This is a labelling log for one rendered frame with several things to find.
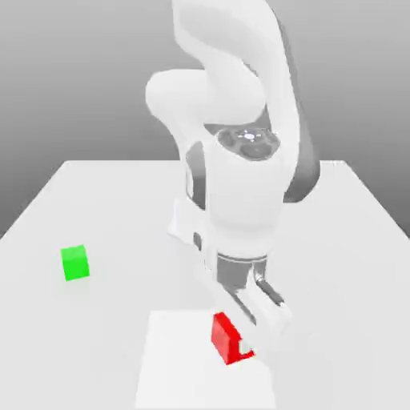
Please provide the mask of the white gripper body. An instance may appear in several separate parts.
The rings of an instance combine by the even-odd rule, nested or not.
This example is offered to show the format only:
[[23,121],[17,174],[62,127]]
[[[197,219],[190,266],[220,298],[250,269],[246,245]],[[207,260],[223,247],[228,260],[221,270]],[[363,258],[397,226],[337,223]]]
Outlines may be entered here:
[[278,307],[253,280],[234,295],[220,283],[211,281],[211,292],[256,355],[270,355],[279,350],[291,321],[286,306]]

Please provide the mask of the small red cube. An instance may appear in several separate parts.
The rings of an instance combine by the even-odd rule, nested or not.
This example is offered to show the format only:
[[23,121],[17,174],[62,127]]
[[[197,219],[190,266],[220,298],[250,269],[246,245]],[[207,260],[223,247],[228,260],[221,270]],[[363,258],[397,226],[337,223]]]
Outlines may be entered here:
[[238,363],[255,355],[253,350],[249,353],[239,352],[239,342],[242,339],[242,336],[224,312],[213,315],[211,342],[226,365]]

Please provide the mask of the small green cube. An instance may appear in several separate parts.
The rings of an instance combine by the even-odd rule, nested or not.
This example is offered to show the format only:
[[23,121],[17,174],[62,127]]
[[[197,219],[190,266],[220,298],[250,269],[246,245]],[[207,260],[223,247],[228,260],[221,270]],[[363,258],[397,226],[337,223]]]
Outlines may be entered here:
[[60,250],[66,281],[81,279],[90,275],[90,268],[83,245],[65,247]]

